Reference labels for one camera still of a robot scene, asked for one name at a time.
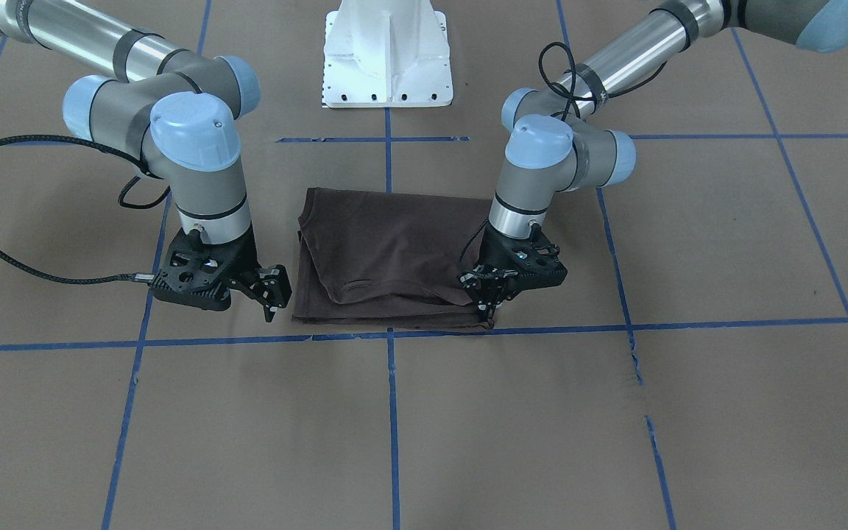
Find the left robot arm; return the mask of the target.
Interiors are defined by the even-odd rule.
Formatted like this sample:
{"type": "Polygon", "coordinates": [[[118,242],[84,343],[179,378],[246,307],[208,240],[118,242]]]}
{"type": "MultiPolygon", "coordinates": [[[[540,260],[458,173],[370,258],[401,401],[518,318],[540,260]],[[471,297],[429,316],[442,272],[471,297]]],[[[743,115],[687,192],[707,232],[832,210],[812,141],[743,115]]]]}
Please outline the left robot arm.
{"type": "Polygon", "coordinates": [[[848,1],[665,1],[585,61],[567,44],[568,69],[545,88],[521,88],[501,108],[509,131],[501,174],[481,226],[475,263],[460,274],[480,323],[492,326],[502,303],[561,285],[568,274],[542,225],[555,194],[622,183],[637,153],[632,138],[587,119],[610,100],[653,80],[698,40],[743,28],[818,53],[848,45],[848,1]]]}

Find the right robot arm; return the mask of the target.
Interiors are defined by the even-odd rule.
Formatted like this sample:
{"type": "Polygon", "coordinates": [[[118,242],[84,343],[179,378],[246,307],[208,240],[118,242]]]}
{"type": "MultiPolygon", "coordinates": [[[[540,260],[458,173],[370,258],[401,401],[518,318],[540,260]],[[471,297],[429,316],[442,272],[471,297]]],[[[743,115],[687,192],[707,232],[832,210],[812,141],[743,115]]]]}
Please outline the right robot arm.
{"type": "Polygon", "coordinates": [[[58,284],[135,282],[169,304],[223,311],[232,292],[271,322],[292,298],[280,264],[257,259],[236,122],[257,108],[255,71],[236,56],[203,57],[74,1],[0,1],[0,37],[33,43],[95,70],[62,100],[68,135],[13,135],[0,147],[63,142],[115,155],[167,182],[181,227],[154,274],[64,278],[0,249],[0,259],[58,284]]]}

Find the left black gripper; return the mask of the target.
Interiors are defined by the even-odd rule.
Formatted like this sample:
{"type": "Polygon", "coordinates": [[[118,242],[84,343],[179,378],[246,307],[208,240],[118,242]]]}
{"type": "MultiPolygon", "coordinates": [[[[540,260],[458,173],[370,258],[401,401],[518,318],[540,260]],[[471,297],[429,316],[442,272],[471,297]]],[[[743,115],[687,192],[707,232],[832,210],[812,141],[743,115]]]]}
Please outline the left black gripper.
{"type": "Polygon", "coordinates": [[[499,306],[524,291],[562,285],[568,269],[539,225],[528,238],[512,238],[491,225],[481,226],[482,240],[475,264],[461,269],[462,289],[478,306],[480,323],[491,325],[499,306]]]}

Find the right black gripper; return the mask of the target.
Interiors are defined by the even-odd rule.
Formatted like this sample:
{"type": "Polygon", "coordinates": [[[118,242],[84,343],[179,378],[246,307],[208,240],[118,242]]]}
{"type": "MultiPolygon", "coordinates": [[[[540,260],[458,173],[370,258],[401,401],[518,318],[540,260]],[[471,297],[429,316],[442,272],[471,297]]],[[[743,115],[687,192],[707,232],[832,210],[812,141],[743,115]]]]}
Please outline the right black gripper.
{"type": "Polygon", "coordinates": [[[257,261],[252,226],[226,244],[205,244],[198,230],[177,231],[150,282],[155,299],[203,310],[229,309],[231,289],[262,305],[268,323],[292,298],[286,267],[261,268],[257,261]]]}

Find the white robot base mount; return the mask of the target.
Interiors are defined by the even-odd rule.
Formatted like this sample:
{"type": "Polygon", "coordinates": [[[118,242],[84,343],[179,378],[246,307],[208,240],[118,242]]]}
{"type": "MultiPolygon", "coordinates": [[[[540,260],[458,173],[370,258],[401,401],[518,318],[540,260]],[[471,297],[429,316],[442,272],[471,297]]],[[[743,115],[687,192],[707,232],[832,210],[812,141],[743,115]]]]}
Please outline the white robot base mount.
{"type": "Polygon", "coordinates": [[[452,104],[447,18],[430,1],[343,1],[324,30],[323,107],[452,104]]]}

